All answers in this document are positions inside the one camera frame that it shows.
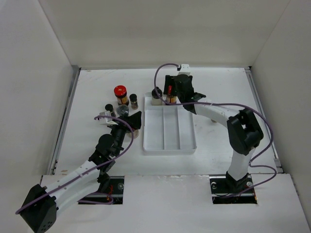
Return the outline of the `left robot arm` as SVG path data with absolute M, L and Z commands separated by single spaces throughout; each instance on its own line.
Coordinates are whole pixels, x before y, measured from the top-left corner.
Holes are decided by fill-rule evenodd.
M 92 155 L 74 171 L 45 187 L 33 186 L 16 215 L 20 215 L 33 232 L 44 233 L 71 205 L 89 194 L 105 193 L 110 181 L 107 173 L 115 161 L 129 150 L 129 147 L 122 146 L 124 138 L 141 128 L 141 115 L 138 111 L 130 116 L 96 116 L 94 119 L 97 121 L 106 120 L 110 133 L 99 138 Z

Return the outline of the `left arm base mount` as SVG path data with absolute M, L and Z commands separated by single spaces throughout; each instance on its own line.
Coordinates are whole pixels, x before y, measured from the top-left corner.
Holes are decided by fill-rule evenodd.
M 101 184 L 98 191 L 87 195 L 78 201 L 78 204 L 123 204 L 124 176 L 110 177 L 108 184 Z

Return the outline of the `white powder black cap bottle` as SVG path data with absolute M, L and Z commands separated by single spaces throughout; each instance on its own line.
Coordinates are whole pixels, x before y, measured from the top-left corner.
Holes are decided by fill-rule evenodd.
M 151 92 L 152 98 L 151 98 L 151 105 L 152 106 L 160 106 L 162 105 L 162 100 L 160 99 L 162 97 L 162 91 L 159 87 L 156 87 Z

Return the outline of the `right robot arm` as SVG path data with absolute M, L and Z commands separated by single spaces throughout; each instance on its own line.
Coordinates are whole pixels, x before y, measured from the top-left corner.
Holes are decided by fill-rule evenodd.
M 247 183 L 251 157 L 263 139 L 262 129 L 254 113 L 247 108 L 237 111 L 200 102 L 206 95 L 194 91 L 191 75 L 166 75 L 164 95 L 168 94 L 176 96 L 185 110 L 227 128 L 233 155 L 225 175 L 225 186 L 230 193 L 241 191 Z

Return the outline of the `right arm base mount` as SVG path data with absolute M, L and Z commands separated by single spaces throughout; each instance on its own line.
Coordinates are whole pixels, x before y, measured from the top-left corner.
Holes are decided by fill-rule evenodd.
M 240 193 L 253 185 L 251 175 L 241 182 L 230 181 L 226 176 L 210 176 L 209 182 L 213 204 L 257 204 L 253 188 Z

